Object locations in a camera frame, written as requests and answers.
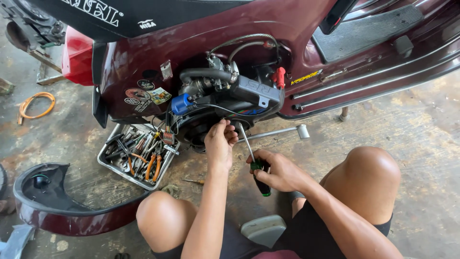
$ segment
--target stained floor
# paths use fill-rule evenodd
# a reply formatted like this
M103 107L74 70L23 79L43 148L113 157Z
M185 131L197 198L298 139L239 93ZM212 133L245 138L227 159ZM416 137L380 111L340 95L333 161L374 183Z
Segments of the stained floor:
M3 35L0 19L0 77L16 85L0 97L0 162L8 171L9 190L23 171L44 162L71 163L65 187L75 200L92 208L108 207L140 195L142 189L100 166L96 155L115 126L99 127L91 115L92 89L62 81L35 84L39 63L15 49ZM40 91L55 95L53 111L39 119L16 123L18 105ZM38 100L30 114L38 114L48 100ZM273 119L259 123L252 133L306 124L311 135L297 133L252 141L253 148L283 153L320 180L357 146L387 150L402 172L391 232L388 238L404 256L418 259L460 258L460 71L407 91L350 107L350 120L339 121L339 111L300 121ZM244 145L234 148L229 177L227 214L236 224L280 214L289 220L290 207L275 194L264 198L254 185L244 160ZM174 159L161 185L180 187L180 198L199 204L201 187L182 178L204 178L206 158L187 151ZM17 215L0 217L0 239L7 240ZM136 223L91 237L56 236L37 230L23 259L112 258L118 252L134 259L153 258Z

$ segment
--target green screwdriver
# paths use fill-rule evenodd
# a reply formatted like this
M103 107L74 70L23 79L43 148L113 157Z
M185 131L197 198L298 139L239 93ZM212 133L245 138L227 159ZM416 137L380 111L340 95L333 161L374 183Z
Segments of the green screwdriver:
M239 123L239 127L240 127L241 134L244 137L244 141L246 142L247 148L249 149L249 153L251 154L251 158L253 159L253 161L250 164L251 170L253 170L253 171L255 171L257 169L262 170L263 169L262 162L260 161L260 159L255 159L254 158L253 151L251 150L251 146L249 145L249 141L247 141L246 133L245 133L245 130L244 130L243 125L241 123ZM264 197L270 196L270 194L271 194L270 186L268 186L265 183L257 180L257 177L256 177L255 174L254 174L254 180L256 181L257 188L259 188L259 191L262 193L262 195Z

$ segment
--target orange cable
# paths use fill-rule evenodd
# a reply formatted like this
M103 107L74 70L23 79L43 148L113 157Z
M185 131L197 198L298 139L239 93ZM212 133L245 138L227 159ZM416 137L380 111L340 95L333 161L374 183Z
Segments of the orange cable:
M27 107L30 105L30 103L32 102L33 99L37 98L37 97L47 97L51 100L51 104L50 106L48 107L48 109L40 114L40 115L37 115L37 116L29 116L29 115L26 115L26 110L27 110ZM45 116L46 114L48 114L51 109L53 109L54 107L54 104L56 103L56 99L54 98L54 96L50 93L47 93L47 92L39 92L37 94L34 94L32 97L29 97L27 98L24 102L21 103L21 105L19 106L19 119L17 120L17 124L19 125L22 125L23 124L23 118L28 118L28 119L35 119L35 118L40 118L40 117L43 117Z

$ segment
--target rubber floor mat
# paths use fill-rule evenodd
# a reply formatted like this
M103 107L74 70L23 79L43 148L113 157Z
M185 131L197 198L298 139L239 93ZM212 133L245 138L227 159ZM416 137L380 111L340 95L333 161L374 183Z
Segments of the rubber floor mat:
M421 20L423 14L415 6L407 5L390 12L343 22L329 35L324 35L317 28L313 41L327 64L375 47L410 30Z

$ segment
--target blue ignition coil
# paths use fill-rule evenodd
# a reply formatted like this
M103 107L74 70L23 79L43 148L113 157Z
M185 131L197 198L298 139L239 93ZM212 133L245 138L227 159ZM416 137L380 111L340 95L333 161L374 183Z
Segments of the blue ignition coil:
M176 96L171 101L171 110L175 115L182 115L188 111L187 106L192 105L193 103L189 102L188 98L190 95L188 93L181 94Z

